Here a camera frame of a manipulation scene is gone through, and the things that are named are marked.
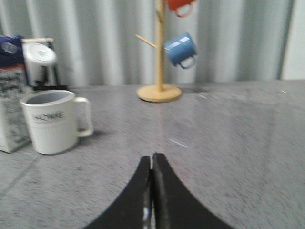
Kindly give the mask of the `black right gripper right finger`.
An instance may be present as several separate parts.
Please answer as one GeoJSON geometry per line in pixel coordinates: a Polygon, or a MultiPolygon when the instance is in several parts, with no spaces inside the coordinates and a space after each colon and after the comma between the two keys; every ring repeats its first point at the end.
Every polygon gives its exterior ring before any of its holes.
{"type": "Polygon", "coordinates": [[[156,228],[232,228],[192,195],[174,172],[165,154],[153,154],[153,178],[156,228]]]}

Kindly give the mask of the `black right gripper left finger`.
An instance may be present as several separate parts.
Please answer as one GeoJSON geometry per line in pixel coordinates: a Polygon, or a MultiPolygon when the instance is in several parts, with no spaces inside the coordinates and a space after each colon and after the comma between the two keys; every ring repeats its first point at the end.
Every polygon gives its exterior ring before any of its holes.
{"type": "Polygon", "coordinates": [[[123,191],[86,229],[150,229],[152,217],[151,162],[149,156],[139,164],[123,191]]]}

